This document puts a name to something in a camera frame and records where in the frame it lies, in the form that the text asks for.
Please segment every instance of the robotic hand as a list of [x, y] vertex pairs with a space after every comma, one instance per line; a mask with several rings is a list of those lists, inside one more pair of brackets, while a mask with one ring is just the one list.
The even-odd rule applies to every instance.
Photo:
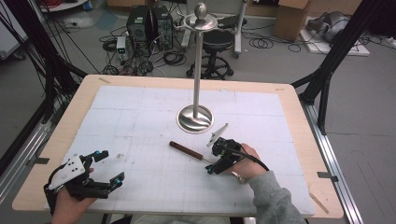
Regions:
[[226, 140], [219, 137], [219, 139], [217, 139], [213, 144], [212, 154], [215, 156], [220, 155], [220, 159], [215, 163], [206, 166], [207, 173], [210, 175], [213, 173], [218, 175], [244, 158], [257, 162], [266, 171], [268, 171], [268, 167], [262, 163], [262, 161], [248, 155], [246, 152], [243, 152], [242, 149], [243, 147], [241, 144], [235, 142], [233, 139]]
[[108, 157], [107, 151], [95, 151], [88, 156], [75, 155], [52, 172], [49, 176], [49, 183], [44, 185], [44, 192], [52, 215], [57, 193], [61, 187], [66, 187], [70, 196], [82, 200], [84, 198], [106, 199], [110, 192], [122, 185], [122, 180], [125, 177], [124, 172], [110, 179], [109, 183], [95, 182], [90, 178], [92, 161], [98, 162], [106, 157]]

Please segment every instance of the human hand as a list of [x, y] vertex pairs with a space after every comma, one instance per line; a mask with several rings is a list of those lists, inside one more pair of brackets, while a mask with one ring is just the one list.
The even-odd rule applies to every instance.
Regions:
[[[256, 150], [253, 147], [248, 146], [247, 144], [241, 144], [241, 151], [245, 150], [245, 152], [251, 156], [260, 159]], [[244, 158], [241, 161], [234, 164], [232, 167], [227, 169], [227, 172], [236, 172], [246, 179], [250, 179], [256, 175], [264, 174], [266, 171], [262, 168], [257, 162], [254, 162], [248, 158]]]
[[85, 198], [79, 201], [70, 196], [66, 188], [59, 190], [56, 197], [55, 211], [51, 224], [75, 224], [84, 215], [88, 207], [96, 201], [96, 198]]

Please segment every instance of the wooden handle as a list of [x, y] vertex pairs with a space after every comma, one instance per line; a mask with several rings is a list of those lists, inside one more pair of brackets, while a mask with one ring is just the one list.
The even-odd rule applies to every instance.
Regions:
[[198, 160], [201, 160], [204, 157], [203, 155], [199, 154], [198, 152], [192, 151], [189, 148], [183, 147], [182, 145], [179, 145], [178, 143], [176, 143], [174, 141], [170, 141], [169, 146], [174, 147], [175, 149], [178, 149], [186, 154], [189, 154], [190, 156], [192, 156]]

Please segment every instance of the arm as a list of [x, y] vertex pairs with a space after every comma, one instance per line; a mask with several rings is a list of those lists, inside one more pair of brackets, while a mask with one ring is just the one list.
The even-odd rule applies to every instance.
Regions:
[[257, 175], [248, 181], [254, 191], [257, 223], [305, 223], [291, 203], [291, 195], [276, 181], [273, 171]]
[[[259, 155], [254, 148], [242, 144], [247, 154], [257, 159]], [[266, 172], [258, 163], [242, 159], [229, 171], [237, 172], [248, 181], [254, 191], [253, 203], [257, 208], [257, 223], [302, 223], [304, 219], [291, 203], [291, 195], [282, 189], [276, 181], [274, 172]]]
[[66, 188], [58, 192], [55, 212], [51, 224], [75, 224], [84, 215], [88, 207], [96, 201], [95, 198], [86, 198], [79, 201], [70, 196]]

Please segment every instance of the wooden table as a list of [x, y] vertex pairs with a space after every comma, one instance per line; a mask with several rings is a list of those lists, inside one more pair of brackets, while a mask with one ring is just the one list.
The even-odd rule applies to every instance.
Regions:
[[[111, 77], [89, 75], [84, 78], [75, 97], [65, 111], [40, 157], [50, 158], [48, 164], [36, 164], [25, 180], [12, 207], [20, 211], [44, 211], [46, 197], [43, 186], [57, 168], [74, 141], [92, 101], [101, 86], [131, 86], [172, 89], [192, 89], [193, 80], [160, 77]], [[279, 96], [290, 134], [304, 171], [315, 207], [313, 217], [339, 218], [344, 215], [338, 196], [329, 178], [319, 178], [327, 172], [314, 135], [311, 132], [295, 89], [288, 84], [202, 80], [202, 90], [256, 91]]]

